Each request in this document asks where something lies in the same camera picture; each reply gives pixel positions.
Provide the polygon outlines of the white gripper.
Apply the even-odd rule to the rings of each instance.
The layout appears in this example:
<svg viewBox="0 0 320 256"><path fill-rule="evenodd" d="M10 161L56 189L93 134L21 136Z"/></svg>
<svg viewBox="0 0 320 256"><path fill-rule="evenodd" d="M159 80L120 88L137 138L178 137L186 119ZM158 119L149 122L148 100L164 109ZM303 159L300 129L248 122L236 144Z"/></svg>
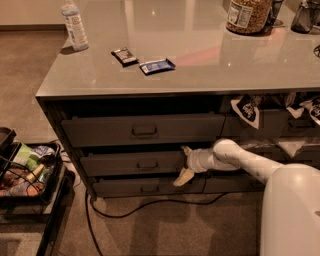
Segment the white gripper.
<svg viewBox="0 0 320 256"><path fill-rule="evenodd" d="M190 147L183 145L181 147L184 154L187 156L187 166L189 169L183 168L179 177L174 181L173 185L181 187L189 182L194 177L195 173L202 173L208 170L206 166L210 153L206 149L192 150Z"/></svg>

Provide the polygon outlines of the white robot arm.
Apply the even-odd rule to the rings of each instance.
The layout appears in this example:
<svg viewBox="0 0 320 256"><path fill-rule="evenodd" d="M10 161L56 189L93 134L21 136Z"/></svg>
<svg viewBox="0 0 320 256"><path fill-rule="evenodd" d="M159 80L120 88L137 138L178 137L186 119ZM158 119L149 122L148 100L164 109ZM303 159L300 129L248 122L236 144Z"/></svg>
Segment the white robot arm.
<svg viewBox="0 0 320 256"><path fill-rule="evenodd" d="M211 148L192 150L183 146L186 166L181 169L179 177L173 182L181 187L189 182L195 174L208 170L235 171L245 170L259 182L266 184L268 179L283 164L266 157L251 153L230 139L219 139Z"/></svg>

